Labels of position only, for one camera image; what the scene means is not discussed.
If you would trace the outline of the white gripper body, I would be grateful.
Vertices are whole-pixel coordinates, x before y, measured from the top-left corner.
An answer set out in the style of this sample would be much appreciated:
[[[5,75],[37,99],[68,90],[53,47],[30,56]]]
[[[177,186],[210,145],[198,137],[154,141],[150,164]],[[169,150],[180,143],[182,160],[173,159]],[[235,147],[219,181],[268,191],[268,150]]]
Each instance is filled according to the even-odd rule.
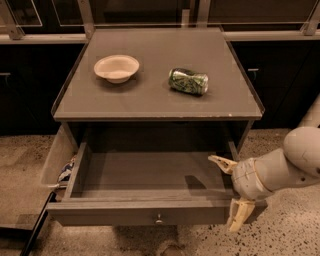
[[[232,170],[233,187],[241,197],[261,201],[273,194],[260,180],[255,168],[254,158],[238,162]]]

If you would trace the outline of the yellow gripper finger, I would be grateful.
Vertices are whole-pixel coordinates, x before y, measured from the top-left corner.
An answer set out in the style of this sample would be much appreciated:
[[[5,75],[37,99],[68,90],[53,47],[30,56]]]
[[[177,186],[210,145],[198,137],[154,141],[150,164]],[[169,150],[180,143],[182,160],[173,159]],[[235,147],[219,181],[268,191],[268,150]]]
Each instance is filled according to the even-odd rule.
[[[227,227],[229,232],[238,232],[255,208],[255,202],[246,198],[232,199]]]
[[[233,168],[237,165],[236,161],[223,158],[217,155],[210,155],[208,157],[208,160],[211,162],[214,162],[218,165],[218,167],[228,175],[231,175],[233,173]]]

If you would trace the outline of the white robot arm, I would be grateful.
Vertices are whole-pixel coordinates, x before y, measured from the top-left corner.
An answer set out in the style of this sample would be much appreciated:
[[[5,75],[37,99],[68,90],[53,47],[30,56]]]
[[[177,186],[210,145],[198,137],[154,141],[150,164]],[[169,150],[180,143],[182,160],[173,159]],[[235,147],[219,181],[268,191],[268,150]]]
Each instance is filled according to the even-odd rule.
[[[227,227],[237,232],[252,214],[256,203],[276,191],[302,188],[320,182],[320,95],[308,109],[297,128],[290,131],[283,146],[260,157],[243,161],[211,155],[231,176],[233,188],[240,195],[232,199]]]

